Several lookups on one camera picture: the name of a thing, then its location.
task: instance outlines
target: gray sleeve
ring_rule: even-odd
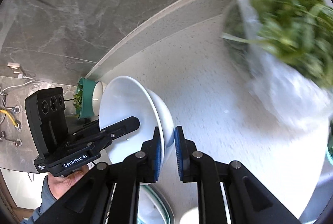
[[[52,204],[56,202],[55,197],[53,197],[49,184],[47,183],[47,176],[44,178],[44,183],[42,187],[42,203],[33,213],[28,220],[22,220],[20,224],[33,224],[37,218],[39,218],[47,209],[51,207]]]

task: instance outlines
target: metal screw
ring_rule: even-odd
[[[231,166],[235,169],[239,169],[240,167],[242,167],[242,163],[240,163],[239,161],[232,161]]]
[[[14,144],[15,144],[16,148],[18,148],[22,145],[22,141],[20,139],[17,139]]]
[[[14,114],[20,113],[20,111],[21,111],[20,106],[15,106],[13,110]]]
[[[196,158],[201,158],[203,156],[203,153],[201,153],[200,151],[194,151],[192,155]]]
[[[136,153],[135,153],[135,156],[136,156],[137,158],[144,158],[144,157],[145,157],[145,152],[142,152],[142,151],[140,151],[140,152],[136,152]]]
[[[98,170],[104,170],[108,167],[108,164],[106,164],[105,162],[99,162],[97,165],[96,165],[97,169]]]

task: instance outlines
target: plastic bag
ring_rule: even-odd
[[[250,0],[237,0],[247,39],[256,39],[261,23]],[[276,118],[296,129],[310,130],[327,123],[333,111],[332,93],[319,88],[297,70],[256,45],[247,53],[254,93]]]
[[[232,0],[223,10],[222,17],[224,33],[240,38],[246,38],[243,21],[236,0]],[[241,75],[244,81],[248,82],[251,80],[249,63],[247,61],[249,45],[247,43],[226,38],[224,39],[224,43],[228,49],[231,63],[236,68],[237,72]]]

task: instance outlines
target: yellow pipe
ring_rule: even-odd
[[[0,113],[5,113],[9,118],[10,120],[12,121],[12,123],[14,124],[15,127],[18,127],[18,124],[15,120],[15,118],[13,117],[12,114],[10,114],[8,111],[4,110],[4,109],[0,109]]]

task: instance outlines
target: herbs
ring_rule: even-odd
[[[74,95],[73,106],[80,111],[82,106],[83,85],[78,83],[76,94]]]
[[[321,88],[333,86],[333,9],[324,0],[250,0],[262,27],[260,45]],[[235,40],[231,35],[224,38]]]

